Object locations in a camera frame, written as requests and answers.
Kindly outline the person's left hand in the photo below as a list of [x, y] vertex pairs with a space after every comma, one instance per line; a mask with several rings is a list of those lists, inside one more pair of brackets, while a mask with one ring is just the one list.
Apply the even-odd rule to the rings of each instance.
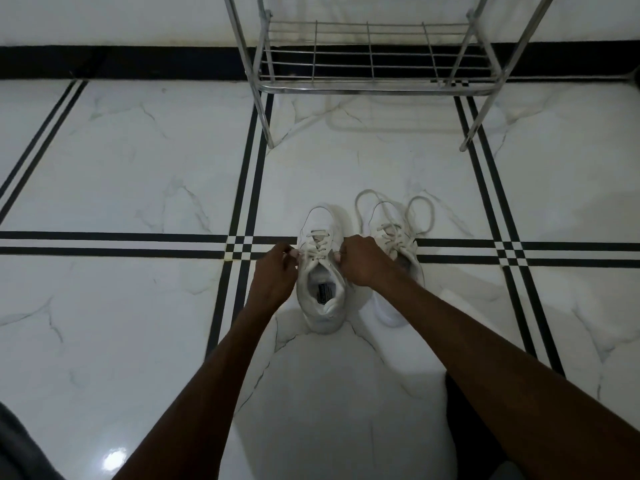
[[284, 269], [279, 242], [261, 257], [255, 267], [247, 306], [271, 317], [290, 297], [298, 279], [298, 268]]

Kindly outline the white sneaker with insole label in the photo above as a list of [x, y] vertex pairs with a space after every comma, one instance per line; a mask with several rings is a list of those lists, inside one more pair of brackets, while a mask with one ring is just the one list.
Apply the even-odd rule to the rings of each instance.
[[331, 207], [311, 208], [301, 227], [296, 296], [309, 329], [318, 334], [339, 330], [346, 317], [346, 281], [339, 268], [344, 237]]

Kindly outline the person's right forearm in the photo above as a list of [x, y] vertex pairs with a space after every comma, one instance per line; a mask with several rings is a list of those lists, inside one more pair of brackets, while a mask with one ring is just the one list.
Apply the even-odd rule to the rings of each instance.
[[560, 374], [413, 282], [377, 276], [528, 480], [640, 480], [640, 432]]

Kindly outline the person's left forearm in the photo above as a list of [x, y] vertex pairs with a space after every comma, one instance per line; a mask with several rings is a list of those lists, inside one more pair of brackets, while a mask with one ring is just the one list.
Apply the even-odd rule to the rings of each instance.
[[113, 480], [218, 480], [252, 356], [283, 302], [247, 300], [229, 332]]

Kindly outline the person's grey shorts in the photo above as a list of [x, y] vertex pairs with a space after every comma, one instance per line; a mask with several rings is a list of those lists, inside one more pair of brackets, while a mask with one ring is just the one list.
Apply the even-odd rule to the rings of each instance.
[[21, 421], [0, 402], [0, 480], [65, 480]]

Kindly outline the white sneaker with loose laces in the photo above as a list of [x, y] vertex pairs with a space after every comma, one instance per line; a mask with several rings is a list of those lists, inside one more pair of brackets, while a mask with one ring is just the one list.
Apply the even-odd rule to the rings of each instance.
[[[423, 200], [430, 209], [429, 225], [425, 230], [416, 229], [410, 219], [410, 208], [416, 200]], [[439, 301], [424, 290], [417, 240], [433, 227], [432, 202], [418, 195], [402, 205], [372, 189], [365, 189], [357, 194], [354, 206], [360, 231], [357, 235], [372, 237], [398, 267], [380, 290], [371, 289], [373, 315], [391, 328], [410, 325], [421, 338], [430, 339], [431, 323], [424, 315], [429, 313], [430, 305], [437, 305]]]

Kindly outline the person's right hand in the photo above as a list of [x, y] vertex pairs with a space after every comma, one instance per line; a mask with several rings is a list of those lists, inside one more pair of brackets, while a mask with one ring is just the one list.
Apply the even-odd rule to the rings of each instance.
[[351, 275], [344, 277], [353, 284], [378, 291], [398, 270], [396, 263], [380, 249], [372, 237], [351, 235], [344, 240], [349, 240], [348, 252], [351, 258]]

